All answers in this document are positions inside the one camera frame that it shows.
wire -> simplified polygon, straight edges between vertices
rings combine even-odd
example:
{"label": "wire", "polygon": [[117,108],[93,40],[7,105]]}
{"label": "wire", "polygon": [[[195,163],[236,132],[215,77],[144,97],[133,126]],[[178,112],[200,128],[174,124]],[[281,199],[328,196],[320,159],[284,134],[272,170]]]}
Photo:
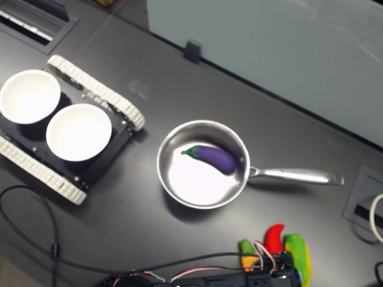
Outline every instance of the wire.
{"label": "wire", "polygon": [[157,278],[158,280],[161,280],[163,283],[166,282],[165,278],[162,278],[162,277],[158,276],[157,274],[155,274],[153,272],[150,272],[150,271],[144,271],[144,272],[141,272],[141,274],[143,274],[143,275],[150,275],[150,276],[152,276],[154,278]]}
{"label": "wire", "polygon": [[259,241],[255,241],[255,242],[254,242],[254,245],[255,245],[255,246],[259,246],[259,247],[261,247],[261,248],[263,249],[263,251],[265,252],[265,254],[266,254],[268,257],[270,257],[271,262],[273,263],[273,268],[270,270],[270,274],[273,274],[274,271],[275,271],[275,267],[276,267],[275,260],[274,260],[273,256],[272,256],[272,255],[270,254],[270,252],[266,249],[266,247],[264,247],[263,244],[260,243]]}
{"label": "wire", "polygon": [[255,266],[255,264],[256,264],[258,261],[260,261],[260,262],[261,262],[261,270],[262,270],[262,269],[263,269],[263,258],[262,258],[262,254],[261,254],[261,252],[259,252],[259,249],[258,249],[258,247],[257,247],[256,244],[254,244],[254,249],[257,251],[257,255],[258,255],[259,259],[258,259],[257,261],[255,261],[255,262],[253,263],[253,265]]}
{"label": "wire", "polygon": [[375,210],[376,210],[376,207],[377,207],[379,201],[382,200],[382,199],[383,199],[383,193],[378,195],[377,197],[375,197],[375,199],[373,200],[373,202],[371,204],[371,209],[370,209],[370,225],[371,225],[371,230],[372,230],[373,235],[375,235],[375,237],[381,243],[383,243],[383,237],[379,234],[378,230],[376,229],[376,225],[375,225]]}
{"label": "wire", "polygon": [[[2,192],[2,194],[0,195],[0,213],[2,213],[2,215],[3,214],[5,215],[5,213],[4,213],[4,211],[2,210],[2,207],[1,207],[1,197],[7,191],[13,190],[13,189],[16,189],[16,188],[24,188],[24,189],[27,189],[27,190],[30,190],[30,191],[33,192],[33,190],[31,188],[29,188],[27,186],[23,186],[23,185],[15,185],[14,187],[10,187],[10,188],[5,189]],[[58,230],[58,227],[57,227],[56,218],[53,215],[52,209],[50,208],[47,199],[45,197],[41,196],[40,194],[37,194],[37,193],[35,193],[35,194],[40,198],[42,204],[47,209],[49,217],[51,219],[52,226],[53,226],[53,244],[51,246],[51,252],[50,252],[50,256],[52,258],[52,269],[51,269],[52,281],[51,282],[52,282],[52,287],[56,287],[57,260],[58,260],[58,256],[59,256],[59,230]]]}
{"label": "wire", "polygon": [[[49,257],[51,258],[54,258],[54,255],[44,249],[42,246],[40,246],[39,244],[35,243],[32,239],[30,239],[26,234],[24,234],[9,218],[8,216],[5,214],[3,208],[2,208],[2,198],[3,196],[11,191],[11,190],[15,190],[16,188],[24,188],[24,189],[27,189],[33,193],[35,193],[36,195],[38,195],[41,199],[45,199],[42,195],[38,194],[37,192],[35,192],[33,189],[25,186],[25,185],[13,185],[11,187],[8,187],[6,189],[4,189],[2,191],[2,193],[0,194],[0,215],[3,217],[3,219],[5,220],[5,222],[21,237],[23,238],[25,241],[27,241],[30,245],[32,245],[34,248],[36,248],[37,250],[39,250],[40,252],[48,255]],[[49,206],[49,204],[47,203],[47,205],[44,205],[47,209],[48,209],[48,212],[50,213],[50,215],[52,216],[51,217],[51,220],[52,222],[55,222],[56,219],[54,218],[54,215],[53,215],[53,212],[51,210],[51,207]],[[113,276],[126,276],[126,275],[129,275],[129,274],[134,274],[134,273],[140,273],[140,272],[144,272],[144,271],[152,271],[152,270],[157,270],[157,269],[161,269],[161,268],[165,268],[165,267],[170,267],[170,266],[174,266],[174,265],[178,265],[178,264],[184,264],[184,263],[188,263],[188,262],[193,262],[193,261],[199,261],[199,260],[203,260],[203,259],[208,259],[208,258],[215,258],[215,257],[228,257],[228,256],[251,256],[251,257],[258,257],[258,255],[256,254],[249,254],[249,253],[242,253],[242,252],[223,252],[223,253],[216,253],[216,254],[208,254],[208,255],[202,255],[202,256],[198,256],[198,257],[193,257],[193,258],[187,258],[187,259],[182,259],[182,260],[178,260],[178,261],[173,261],[173,262],[169,262],[169,263],[165,263],[165,264],[161,264],[161,265],[155,265],[155,266],[151,266],[151,267],[146,267],[146,268],[141,268],[139,270],[123,270],[123,271],[115,271],[115,270],[107,270],[107,269],[102,269],[102,268],[96,268],[96,267],[90,267],[90,266],[86,266],[86,265],[81,265],[81,264],[77,264],[77,263],[74,263],[72,261],[69,261],[69,260],[66,260],[66,259],[63,259],[61,257],[57,257],[56,256],[56,260],[58,262],[61,262],[63,264],[66,264],[68,266],[72,266],[72,267],[75,267],[75,268],[79,268],[79,269],[82,269],[82,270],[87,270],[87,271],[92,271],[92,272],[97,272],[97,273],[103,273],[103,274],[110,274],[110,275],[113,275]]]}
{"label": "wire", "polygon": [[383,265],[383,261],[382,262],[378,262],[375,264],[375,277],[379,283],[380,286],[383,286],[383,280],[381,279],[380,275],[379,275],[379,266],[380,265]]}
{"label": "wire", "polygon": [[112,287],[115,287],[115,286],[117,285],[117,283],[120,281],[120,279],[121,279],[121,278],[117,278],[117,279],[113,282]]}
{"label": "wire", "polygon": [[173,281],[181,278],[182,276],[184,276],[186,274],[189,274],[189,273],[192,273],[192,272],[196,272],[196,271],[221,270],[221,269],[224,269],[224,270],[242,270],[242,271],[244,271],[247,268],[249,268],[249,267],[241,267],[241,268],[230,268],[230,267],[224,267],[224,266],[196,267],[196,268],[187,269],[187,270],[184,270],[184,271],[178,273],[177,275],[173,276],[169,280],[169,283],[173,283]]}

pan handle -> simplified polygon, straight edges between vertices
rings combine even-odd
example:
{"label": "pan handle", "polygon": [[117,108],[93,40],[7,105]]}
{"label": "pan handle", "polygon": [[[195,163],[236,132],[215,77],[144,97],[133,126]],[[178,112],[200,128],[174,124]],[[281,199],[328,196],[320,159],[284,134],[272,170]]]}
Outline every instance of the pan handle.
{"label": "pan handle", "polygon": [[250,176],[253,177],[282,178],[291,181],[309,182],[312,184],[343,185],[342,175],[330,172],[322,172],[315,169],[257,169],[250,167]]}

toy vegetable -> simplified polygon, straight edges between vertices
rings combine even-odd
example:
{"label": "toy vegetable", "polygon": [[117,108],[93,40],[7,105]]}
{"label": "toy vegetable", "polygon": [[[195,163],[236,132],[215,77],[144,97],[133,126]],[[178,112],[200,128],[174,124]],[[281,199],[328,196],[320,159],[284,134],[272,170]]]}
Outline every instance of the toy vegetable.
{"label": "toy vegetable", "polygon": [[294,267],[302,275],[302,287],[308,287],[311,277],[311,261],[306,242],[297,233],[289,234],[286,236],[285,249],[293,256]]}
{"label": "toy vegetable", "polygon": [[271,254],[283,251],[281,232],[285,228],[283,224],[275,224],[269,228],[265,236],[265,247]]}
{"label": "toy vegetable", "polygon": [[[241,249],[242,253],[250,253],[250,254],[255,254],[256,250],[253,248],[253,244],[247,239],[244,239],[240,242],[239,247]],[[242,267],[251,267],[253,266],[254,262],[258,260],[257,257],[252,257],[252,256],[241,256],[241,264]],[[245,268],[245,272],[251,272],[254,269],[253,268]]]}
{"label": "toy vegetable", "polygon": [[234,172],[236,167],[234,158],[228,152],[211,146],[195,145],[183,151],[182,154],[202,160],[226,175]]}

black cable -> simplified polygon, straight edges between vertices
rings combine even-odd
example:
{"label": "black cable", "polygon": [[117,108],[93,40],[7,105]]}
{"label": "black cable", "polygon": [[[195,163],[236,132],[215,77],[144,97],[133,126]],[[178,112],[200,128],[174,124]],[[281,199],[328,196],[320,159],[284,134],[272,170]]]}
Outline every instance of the black cable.
{"label": "black cable", "polygon": [[[24,189],[27,189],[27,190],[30,190],[33,192],[33,190],[27,186],[15,185],[13,187],[5,189],[3,193],[5,194],[7,191],[13,190],[16,188],[24,188]],[[57,222],[56,222],[56,218],[53,215],[52,209],[50,208],[50,206],[48,204],[47,199],[45,197],[41,196],[40,194],[37,194],[37,193],[35,193],[35,194],[41,199],[42,204],[47,209],[49,217],[50,217],[51,222],[52,222],[52,226],[53,226],[53,244],[51,246],[51,257],[52,257],[51,273],[52,273],[52,287],[56,287],[57,258],[58,258],[58,250],[59,250],[59,231],[58,231],[58,227],[57,227]],[[2,210],[2,207],[0,207],[0,212],[5,215],[4,211]]]}
{"label": "black cable", "polygon": [[383,265],[383,261],[382,262],[378,262],[375,264],[375,277],[379,283],[380,286],[383,286],[383,280],[381,279],[380,275],[379,275],[379,266],[380,265]]}
{"label": "black cable", "polygon": [[224,256],[250,256],[250,257],[258,257],[258,255],[256,255],[256,254],[249,254],[249,253],[242,253],[242,252],[223,252],[223,253],[202,255],[202,256],[198,256],[198,257],[187,258],[187,259],[178,260],[178,261],[174,261],[174,262],[169,262],[169,263],[165,263],[165,264],[161,264],[161,265],[155,265],[155,266],[151,266],[151,267],[140,268],[140,269],[136,269],[136,270],[128,270],[128,271],[126,271],[126,270],[123,270],[123,271],[107,270],[107,269],[101,269],[101,268],[95,268],[95,267],[90,267],[90,266],[86,266],[86,265],[77,264],[77,263],[68,261],[66,259],[63,259],[63,258],[59,257],[57,254],[55,255],[52,252],[50,252],[50,251],[44,249],[43,247],[41,247],[39,244],[35,243],[32,239],[30,239],[27,235],[25,235],[18,227],[16,227],[14,225],[14,223],[8,218],[8,216],[5,214],[5,212],[4,212],[3,208],[2,208],[1,199],[2,199],[2,197],[7,192],[9,192],[11,190],[14,190],[16,188],[27,189],[27,190],[32,191],[33,193],[35,193],[37,196],[39,196],[41,198],[42,202],[43,203],[45,202],[44,206],[47,208],[47,210],[49,212],[50,218],[51,218],[52,223],[53,223],[53,227],[56,226],[56,228],[57,228],[56,219],[55,219],[55,217],[53,215],[53,212],[52,212],[52,209],[49,206],[49,204],[47,203],[45,197],[43,197],[42,195],[36,193],[30,187],[27,187],[27,186],[24,186],[24,185],[14,185],[12,187],[8,187],[8,188],[4,189],[2,191],[2,193],[0,194],[0,214],[3,217],[3,219],[5,220],[5,222],[19,236],[21,236],[25,241],[27,241],[30,245],[32,245],[37,250],[39,250],[42,253],[48,255],[52,259],[56,259],[57,261],[59,261],[61,263],[64,263],[66,265],[69,265],[69,266],[72,266],[72,267],[75,267],[75,268],[79,268],[79,269],[83,269],[83,270],[87,270],[87,271],[92,271],[92,272],[97,272],[97,273],[110,274],[110,275],[113,275],[113,276],[124,276],[124,275],[128,275],[128,274],[134,274],[134,273],[139,273],[139,272],[144,272],[144,271],[151,271],[151,270],[161,269],[161,268],[165,268],[165,267],[170,267],[170,266],[173,266],[173,265],[184,264],[184,263],[188,263],[188,262],[193,262],[193,261],[198,261],[198,260],[203,260],[203,259],[208,259],[208,258],[214,258],[214,257],[224,257]]}

purple eggplant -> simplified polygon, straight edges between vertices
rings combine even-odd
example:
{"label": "purple eggplant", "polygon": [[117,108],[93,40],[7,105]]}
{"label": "purple eggplant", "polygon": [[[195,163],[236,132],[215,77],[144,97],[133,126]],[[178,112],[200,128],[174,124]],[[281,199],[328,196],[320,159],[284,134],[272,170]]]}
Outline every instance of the purple eggplant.
{"label": "purple eggplant", "polygon": [[228,152],[219,148],[196,145],[181,154],[187,154],[197,160],[202,160],[226,175],[234,172],[236,167],[235,159]]}

